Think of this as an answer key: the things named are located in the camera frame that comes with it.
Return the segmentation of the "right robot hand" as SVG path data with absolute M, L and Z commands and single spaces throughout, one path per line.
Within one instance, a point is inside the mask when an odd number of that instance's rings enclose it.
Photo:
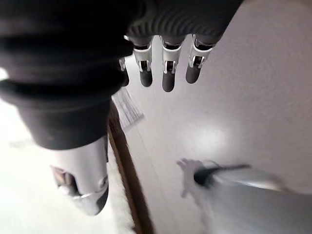
M 0 97 L 54 156 L 58 188 L 85 214 L 106 204 L 107 117 L 126 80 L 123 59 L 151 65 L 150 39 L 195 34 L 215 45 L 239 0 L 3 0 Z

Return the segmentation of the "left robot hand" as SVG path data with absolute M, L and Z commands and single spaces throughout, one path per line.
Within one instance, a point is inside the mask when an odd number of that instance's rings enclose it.
M 213 182 L 213 175 L 219 171 L 220 167 L 202 167 L 195 171 L 194 181 L 197 185 L 209 188 Z

